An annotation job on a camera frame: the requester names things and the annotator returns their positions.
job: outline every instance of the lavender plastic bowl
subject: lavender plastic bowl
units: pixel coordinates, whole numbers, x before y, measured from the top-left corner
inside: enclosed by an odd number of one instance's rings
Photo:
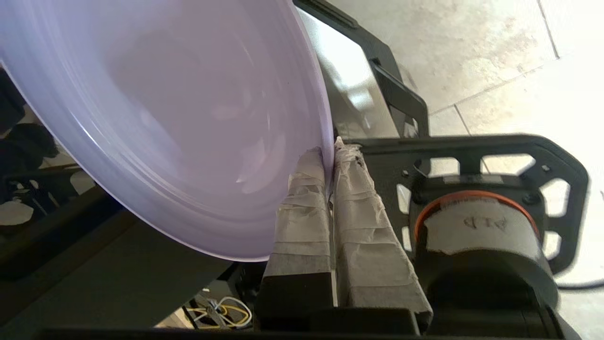
[[[289,1],[5,0],[0,13],[0,58],[36,114],[176,241],[264,260],[298,157],[321,146],[331,174],[327,94]]]

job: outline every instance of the tiled floor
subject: tiled floor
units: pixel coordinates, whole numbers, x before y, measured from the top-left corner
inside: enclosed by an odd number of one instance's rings
[[[552,139],[591,177],[579,255],[560,282],[604,278],[604,5],[591,0],[330,0],[387,43],[428,103],[431,134],[524,132]],[[531,159],[486,160],[515,172]],[[440,173],[455,164],[435,163]],[[548,204],[564,206],[564,193]],[[604,338],[604,290],[563,293],[562,316]]]

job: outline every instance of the orange ring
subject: orange ring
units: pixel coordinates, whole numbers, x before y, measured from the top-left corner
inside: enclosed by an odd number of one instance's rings
[[[442,197],[437,198],[436,200],[430,202],[425,208],[423,208],[422,212],[417,216],[417,221],[415,225],[415,238],[416,242],[419,240],[419,228],[423,224],[423,222],[428,218],[428,214],[434,210],[437,206],[443,203],[443,201],[456,201],[461,200],[468,197],[489,197],[496,198],[497,200],[513,207],[522,212],[524,216],[528,219],[531,226],[533,226],[533,230],[535,231],[535,235],[539,238],[539,229],[537,229],[537,224],[533,220],[533,217],[529,214],[526,209],[524,209],[520,204],[516,201],[513,201],[505,196],[495,194],[494,192],[482,191],[482,190],[465,190],[454,192],[453,194],[444,195]]]

